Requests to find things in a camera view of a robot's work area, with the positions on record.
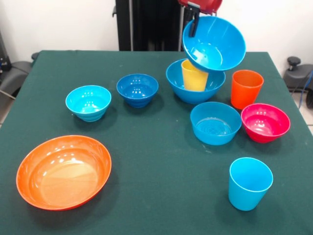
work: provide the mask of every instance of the table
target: table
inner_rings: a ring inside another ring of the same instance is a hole
[[[43,51],[0,129],[1,234],[83,235],[302,235],[313,233],[313,137],[266,52],[247,53],[236,68],[255,70],[264,85],[258,102],[283,109],[291,129],[259,144],[244,130],[222,146],[193,135],[193,105],[177,98],[166,68],[182,52]],[[143,109],[128,106],[115,86],[130,73],[146,73],[159,91]],[[231,75],[212,98],[230,103]],[[104,118],[86,123],[65,106],[76,87],[109,89]],[[111,153],[112,172],[103,190],[87,204],[50,212],[22,200],[15,177],[26,154],[61,135],[86,135]],[[258,207],[238,211],[229,203],[228,169],[239,157],[255,157],[272,170],[274,183]]]

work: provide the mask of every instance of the blue cable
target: blue cable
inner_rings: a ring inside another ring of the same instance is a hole
[[[301,107],[301,105],[302,105],[302,96],[303,96],[303,93],[304,93],[305,89],[307,88],[307,86],[308,86],[308,85],[310,84],[310,82],[312,81],[312,77],[313,77],[313,71],[311,71],[310,77],[309,77],[309,79],[307,80],[307,82],[306,82],[304,88],[302,89],[301,96],[300,96],[300,102],[299,102],[299,109],[300,109],[300,107]]]

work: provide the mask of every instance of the white wall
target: white wall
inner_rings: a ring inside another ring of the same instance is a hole
[[[247,51],[268,51],[281,74],[290,55],[313,64],[312,0],[223,0],[218,16],[240,29]]]
[[[118,50],[115,0],[0,0],[0,29],[12,61],[42,49]],[[244,35],[248,51],[313,63],[313,1],[223,0],[218,16]]]
[[[118,50],[115,0],[0,0],[0,29],[12,61],[42,49]]]

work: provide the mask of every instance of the floor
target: floor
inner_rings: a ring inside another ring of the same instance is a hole
[[[300,96],[301,96],[300,93],[294,93],[292,95],[293,100],[297,104],[297,106],[299,106]],[[307,108],[305,99],[306,99],[306,94],[303,94],[302,106],[300,108],[300,113],[301,113],[302,117],[304,118],[306,124],[308,125],[311,133],[313,134],[313,109]],[[0,108],[0,128],[1,128],[2,124],[4,123],[6,116],[10,112],[10,109],[11,109],[13,103],[14,103],[14,101],[9,99],[6,102],[6,104]]]
[[[292,97],[293,97],[294,102],[297,104],[297,106],[299,106],[301,93],[294,93]],[[302,105],[300,107],[300,113],[313,135],[313,109],[307,108],[307,105],[305,102],[306,97],[307,97],[307,94],[303,94]]]

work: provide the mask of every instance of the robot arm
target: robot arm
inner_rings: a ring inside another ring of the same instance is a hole
[[[178,2],[189,10],[187,20],[195,19],[190,27],[189,37],[194,37],[196,34],[200,12],[212,15],[222,4],[222,0],[178,0]]]

